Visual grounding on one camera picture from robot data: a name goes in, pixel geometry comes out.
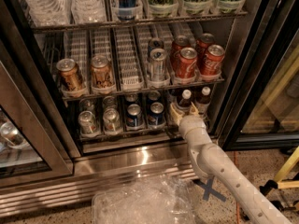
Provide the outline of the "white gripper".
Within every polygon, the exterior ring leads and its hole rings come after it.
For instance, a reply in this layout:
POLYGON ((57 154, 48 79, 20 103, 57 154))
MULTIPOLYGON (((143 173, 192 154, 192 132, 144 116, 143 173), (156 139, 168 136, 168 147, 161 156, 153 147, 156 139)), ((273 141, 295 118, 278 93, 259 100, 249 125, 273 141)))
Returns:
POLYGON ((204 121, 198 116, 199 111, 195 104, 191 104, 190 113, 191 115, 184 117, 184 113, 177 110, 174 103, 170 104, 172 120, 179 125, 178 130, 187 142, 189 150, 213 147, 214 144, 207 133, 204 121))

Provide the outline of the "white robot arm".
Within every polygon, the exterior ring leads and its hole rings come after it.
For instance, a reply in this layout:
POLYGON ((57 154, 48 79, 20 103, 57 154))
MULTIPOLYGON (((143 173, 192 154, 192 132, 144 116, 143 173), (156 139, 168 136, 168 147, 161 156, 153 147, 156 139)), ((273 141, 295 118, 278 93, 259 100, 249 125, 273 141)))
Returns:
POLYGON ((200 178, 217 177, 233 194, 252 224, 292 224, 213 143, 195 105, 187 112, 170 104, 170 115, 188 145, 192 168, 200 178))

